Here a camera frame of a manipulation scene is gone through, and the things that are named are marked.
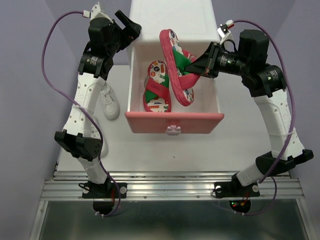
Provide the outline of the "red patterned sandal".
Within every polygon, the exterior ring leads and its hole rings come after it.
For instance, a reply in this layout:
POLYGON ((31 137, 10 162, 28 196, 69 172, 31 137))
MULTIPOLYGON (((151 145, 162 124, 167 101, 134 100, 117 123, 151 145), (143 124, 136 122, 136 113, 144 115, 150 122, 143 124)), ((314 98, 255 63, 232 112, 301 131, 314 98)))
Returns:
POLYGON ((169 83, 166 63, 162 60, 153 61, 147 69, 142 98, 146 112, 170 113, 172 111, 169 83))
POLYGON ((200 76, 186 71, 185 68, 196 60, 196 56, 182 48, 172 29, 161 30, 159 40, 174 96, 182 106, 188 107, 194 102, 193 87, 200 76))

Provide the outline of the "pink drawer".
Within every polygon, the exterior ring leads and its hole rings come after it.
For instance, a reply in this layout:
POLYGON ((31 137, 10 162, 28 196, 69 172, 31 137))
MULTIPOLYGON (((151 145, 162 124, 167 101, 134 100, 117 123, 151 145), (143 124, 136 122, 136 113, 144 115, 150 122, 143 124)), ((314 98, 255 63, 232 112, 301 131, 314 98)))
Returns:
POLYGON ((171 112, 145 111, 143 94, 148 66, 153 61, 163 61, 165 58, 162 48, 156 43, 135 45, 130 55, 130 82, 125 117, 133 133, 209 134, 223 120, 216 82, 205 77, 200 77, 193 87, 195 99, 191 105, 182 106, 171 92, 171 112))

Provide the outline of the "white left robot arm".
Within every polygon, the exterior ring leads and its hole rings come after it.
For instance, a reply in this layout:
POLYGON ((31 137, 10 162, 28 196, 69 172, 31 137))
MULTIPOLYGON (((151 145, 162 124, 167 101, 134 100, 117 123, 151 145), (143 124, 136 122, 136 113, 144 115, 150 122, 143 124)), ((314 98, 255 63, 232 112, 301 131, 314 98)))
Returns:
POLYGON ((85 169, 88 180, 100 197, 111 193, 108 175, 100 164, 103 143, 101 136, 92 137, 92 119, 99 94, 113 66, 113 57, 140 36, 142 27, 121 10, 115 16, 124 24, 121 28, 101 11, 91 12, 87 43, 78 66, 77 89, 69 118, 54 135, 55 141, 85 169))

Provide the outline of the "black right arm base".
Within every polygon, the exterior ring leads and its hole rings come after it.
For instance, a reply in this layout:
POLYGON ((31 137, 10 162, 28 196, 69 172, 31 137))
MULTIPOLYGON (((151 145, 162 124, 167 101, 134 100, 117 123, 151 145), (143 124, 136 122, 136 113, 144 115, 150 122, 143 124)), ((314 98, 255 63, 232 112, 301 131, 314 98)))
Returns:
POLYGON ((216 199, 223 198, 242 198, 242 197, 259 197, 260 191, 257 183, 251 183, 247 186, 242 186, 240 183, 232 181, 218 181, 214 183, 214 188, 211 195, 216 199))

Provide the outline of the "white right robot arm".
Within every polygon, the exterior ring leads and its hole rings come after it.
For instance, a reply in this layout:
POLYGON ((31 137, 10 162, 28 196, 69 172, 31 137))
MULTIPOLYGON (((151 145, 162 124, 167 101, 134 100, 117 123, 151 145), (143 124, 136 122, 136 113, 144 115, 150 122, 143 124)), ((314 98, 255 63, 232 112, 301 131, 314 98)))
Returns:
POLYGON ((226 186, 235 195, 242 195, 248 186, 263 177, 287 172, 296 165, 314 158, 312 150, 301 143, 292 127, 293 111, 289 109, 283 70, 267 63, 270 39, 255 29, 240 33, 239 44, 227 51, 224 44, 232 42, 231 32, 223 27, 217 30, 220 42, 211 42, 207 50, 185 70, 207 78, 219 73, 240 76, 263 117, 271 150, 256 158, 255 163, 235 174, 226 186))

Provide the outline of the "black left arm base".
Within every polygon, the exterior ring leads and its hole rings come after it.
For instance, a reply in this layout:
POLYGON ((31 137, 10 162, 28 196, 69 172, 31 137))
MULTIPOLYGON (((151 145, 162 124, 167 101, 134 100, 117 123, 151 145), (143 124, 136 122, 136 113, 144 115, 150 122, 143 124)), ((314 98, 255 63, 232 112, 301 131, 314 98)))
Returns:
POLYGON ((126 199, 127 198, 127 186, 126 182, 120 182, 117 184, 107 179, 103 184, 93 183, 87 181, 79 183, 78 186, 82 189, 83 199, 126 199))

